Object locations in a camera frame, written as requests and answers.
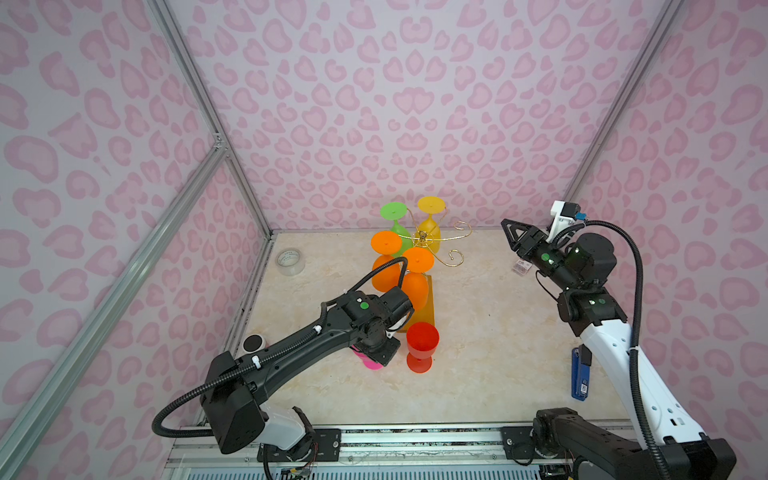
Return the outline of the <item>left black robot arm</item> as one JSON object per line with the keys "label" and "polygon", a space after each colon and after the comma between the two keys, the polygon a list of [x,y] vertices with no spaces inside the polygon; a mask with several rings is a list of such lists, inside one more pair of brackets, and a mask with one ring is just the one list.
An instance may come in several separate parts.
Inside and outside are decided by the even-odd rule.
{"label": "left black robot arm", "polygon": [[352,291],[321,310],[320,317],[285,339],[258,352],[234,358],[225,352],[208,369],[207,383],[233,378],[200,396],[201,406],[223,454],[253,442],[301,460],[315,448],[317,434],[304,412],[272,407],[279,388],[320,360],[352,349],[385,366],[400,348],[394,329],[412,310],[398,287],[376,296]]}

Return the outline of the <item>red wine glass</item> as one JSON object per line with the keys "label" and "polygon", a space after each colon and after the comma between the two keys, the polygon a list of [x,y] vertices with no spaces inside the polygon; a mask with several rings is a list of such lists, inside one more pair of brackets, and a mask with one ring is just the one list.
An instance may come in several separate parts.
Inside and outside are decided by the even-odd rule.
{"label": "red wine glass", "polygon": [[408,368],[418,374],[429,371],[433,363],[432,357],[440,342],[437,328],[426,322],[417,322],[408,329],[406,342]]}

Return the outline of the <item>pink wine glass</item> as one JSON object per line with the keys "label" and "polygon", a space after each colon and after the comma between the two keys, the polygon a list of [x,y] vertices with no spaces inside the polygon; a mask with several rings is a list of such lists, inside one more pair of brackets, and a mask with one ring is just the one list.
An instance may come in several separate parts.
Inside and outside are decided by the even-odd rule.
{"label": "pink wine glass", "polygon": [[352,352],[362,361],[363,365],[372,371],[381,370],[383,368],[382,365],[378,364],[377,362],[371,360],[367,355],[360,352],[359,350],[355,348],[351,348]]}

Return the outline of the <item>orange wine glass front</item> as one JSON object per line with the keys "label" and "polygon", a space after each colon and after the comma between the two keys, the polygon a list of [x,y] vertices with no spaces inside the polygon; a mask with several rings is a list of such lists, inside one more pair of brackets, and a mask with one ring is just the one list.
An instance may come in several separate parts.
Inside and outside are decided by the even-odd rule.
{"label": "orange wine glass front", "polygon": [[434,266],[434,257],[429,249],[421,247],[406,250],[403,257],[407,260],[407,269],[401,289],[408,296],[413,309],[420,311],[427,304],[430,288],[426,274]]}

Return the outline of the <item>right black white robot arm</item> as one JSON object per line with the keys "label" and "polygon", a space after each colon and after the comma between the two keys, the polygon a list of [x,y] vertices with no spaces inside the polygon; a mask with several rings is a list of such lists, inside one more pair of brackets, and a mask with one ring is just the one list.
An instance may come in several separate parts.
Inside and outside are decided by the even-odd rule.
{"label": "right black white robot arm", "polygon": [[549,239],[538,227],[505,219],[510,248],[560,287],[560,319],[599,362],[638,438],[620,437],[562,407],[542,409],[532,424],[533,450],[589,462],[612,479],[726,479],[737,458],[728,442],[710,437],[678,402],[640,347],[643,272],[636,272],[632,315],[605,284],[616,266],[613,243],[587,232],[586,220]]}

